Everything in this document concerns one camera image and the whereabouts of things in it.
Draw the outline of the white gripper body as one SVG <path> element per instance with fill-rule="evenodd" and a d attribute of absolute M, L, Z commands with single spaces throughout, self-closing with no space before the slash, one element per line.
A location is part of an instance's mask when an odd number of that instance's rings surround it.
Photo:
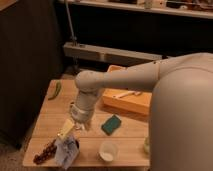
<path fill-rule="evenodd" d="M 91 127 L 91 119 L 93 117 L 93 110 L 82 110 L 75 104 L 70 106 L 70 114 L 75 125 L 76 130 L 88 131 Z"/>

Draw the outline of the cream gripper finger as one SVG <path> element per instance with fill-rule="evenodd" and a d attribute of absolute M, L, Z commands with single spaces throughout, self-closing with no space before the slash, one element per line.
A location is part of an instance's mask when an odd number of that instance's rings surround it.
<path fill-rule="evenodd" d="M 59 138 L 66 138 L 67 135 L 70 133 L 70 131 L 73 129 L 73 127 L 74 127 L 74 123 L 71 120 L 67 119 L 65 123 L 63 124 L 61 130 L 57 134 L 57 136 Z"/>

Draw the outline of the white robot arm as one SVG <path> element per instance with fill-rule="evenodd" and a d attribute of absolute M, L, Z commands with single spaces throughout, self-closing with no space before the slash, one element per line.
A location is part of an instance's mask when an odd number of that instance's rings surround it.
<path fill-rule="evenodd" d="M 213 171 L 213 53 L 82 71 L 75 85 L 70 113 L 77 123 L 91 120 L 104 88 L 150 92 L 150 171 Z"/>

